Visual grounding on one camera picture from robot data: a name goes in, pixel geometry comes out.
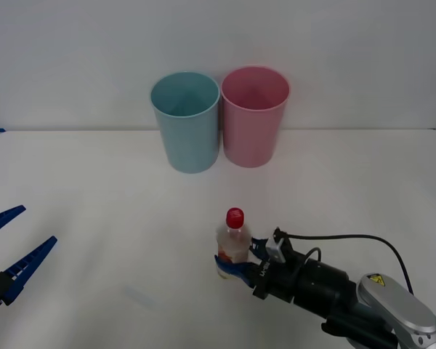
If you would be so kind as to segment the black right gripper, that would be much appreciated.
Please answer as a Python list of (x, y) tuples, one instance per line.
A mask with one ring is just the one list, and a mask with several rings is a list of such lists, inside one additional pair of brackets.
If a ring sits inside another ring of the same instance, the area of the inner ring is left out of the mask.
[(251, 238), (249, 251), (261, 260), (260, 265), (252, 262), (232, 263), (215, 255), (217, 270), (223, 276), (240, 279), (254, 288), (252, 294), (261, 300), (273, 296), (284, 302), (292, 302), (304, 255), (290, 252), (285, 263), (277, 262), (268, 257), (267, 241), (267, 238)]

